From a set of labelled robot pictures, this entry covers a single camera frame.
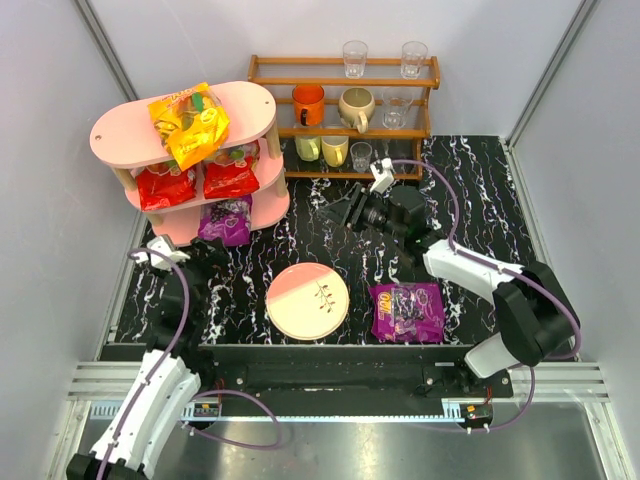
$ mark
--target gray wall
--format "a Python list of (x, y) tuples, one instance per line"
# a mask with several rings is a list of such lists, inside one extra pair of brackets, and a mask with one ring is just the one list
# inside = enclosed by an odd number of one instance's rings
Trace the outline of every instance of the gray wall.
[(92, 3), (141, 97), (246, 80), (254, 53), (339, 57), (358, 39), (371, 56), (399, 57), (403, 43), (419, 40), (442, 69), (430, 103), (433, 132), (507, 135), (580, 1)]
[(100, 339), (135, 211), (89, 149), (124, 99), (72, 2), (0, 2), (0, 70), (0, 465), (35, 479)]
[(640, 471), (640, 3), (600, 2), (516, 153)]

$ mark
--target yellow snack bag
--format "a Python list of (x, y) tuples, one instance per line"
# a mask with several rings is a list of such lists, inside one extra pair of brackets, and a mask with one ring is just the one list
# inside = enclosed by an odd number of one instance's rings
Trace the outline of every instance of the yellow snack bag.
[(180, 170), (213, 154), (229, 136), (229, 117), (206, 82), (150, 103), (162, 145)]

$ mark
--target black base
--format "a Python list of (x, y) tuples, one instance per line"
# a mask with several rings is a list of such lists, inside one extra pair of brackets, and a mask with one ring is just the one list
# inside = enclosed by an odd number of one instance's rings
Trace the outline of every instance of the black base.
[[(212, 346), (218, 378), (242, 390), (278, 416), (442, 415), (441, 398), (511, 398), (506, 371), (470, 388), (459, 364), (471, 346)], [(106, 346), (101, 360), (139, 360), (135, 345)], [(425, 395), (428, 378), (447, 378), (446, 389)], [(223, 399), (224, 416), (260, 415), (243, 399)]]

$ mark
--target ceramic cup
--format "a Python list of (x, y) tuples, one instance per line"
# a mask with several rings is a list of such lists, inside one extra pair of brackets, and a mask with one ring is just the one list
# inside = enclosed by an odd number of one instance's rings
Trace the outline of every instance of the ceramic cup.
[(326, 135), (322, 137), (322, 155), (330, 167), (340, 167), (347, 159), (349, 137)]
[[(304, 129), (301, 124), (296, 123), (294, 128)], [(322, 149), (322, 139), (320, 135), (296, 135), (296, 151), (301, 160), (305, 162), (313, 162), (320, 158), (320, 150)]]
[(347, 128), (357, 128), (358, 132), (369, 130), (369, 120), (373, 117), (376, 100), (373, 94), (362, 87), (348, 88), (338, 101), (340, 119)]

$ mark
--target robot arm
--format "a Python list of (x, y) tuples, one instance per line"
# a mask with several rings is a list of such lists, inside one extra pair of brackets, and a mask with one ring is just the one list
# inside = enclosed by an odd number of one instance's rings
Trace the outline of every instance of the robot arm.
[[(149, 372), (171, 343), (182, 315), (184, 292), (175, 275), (168, 276), (163, 285), (160, 307), (149, 318), (151, 335), (133, 386), (102, 437), (93, 445), (89, 455), (76, 454), (67, 466), (68, 480), (98, 478), (100, 464), (105, 457), (108, 464), (103, 479), (151, 479), (160, 452), (169, 434), (180, 418), (185, 405), (198, 393), (201, 386), (213, 382), (213, 359), (198, 349), (206, 325), (206, 275), (203, 268), (225, 258), (211, 258), (198, 263), (176, 250), (167, 237), (156, 237), (148, 244), (175, 262), (187, 261), (182, 272), (189, 288), (189, 314), (185, 327), (171, 354), (157, 367), (153, 376)], [(154, 261), (155, 256), (137, 255), (136, 261), (150, 261), (153, 268), (168, 270), (168, 263)], [(114, 432), (119, 430), (117, 440)]]
[[(464, 358), (476, 377), (487, 378), (520, 363), (533, 367), (573, 336), (571, 322), (551, 301), (506, 273), (518, 273), (543, 287), (577, 318), (547, 265), (502, 263), (455, 243), (454, 251), (440, 232), (427, 227), (424, 198), (416, 188), (397, 185), (388, 196), (381, 195), (391, 184), (389, 177), (393, 178), (390, 161), (384, 162), (381, 171), (371, 167), (375, 177), (371, 191), (356, 184), (321, 214), (355, 232), (373, 228), (387, 235), (405, 263), (424, 266), (432, 276), (452, 281), (495, 306), (500, 333), (475, 346)], [(471, 255), (480, 262), (468, 258)]]

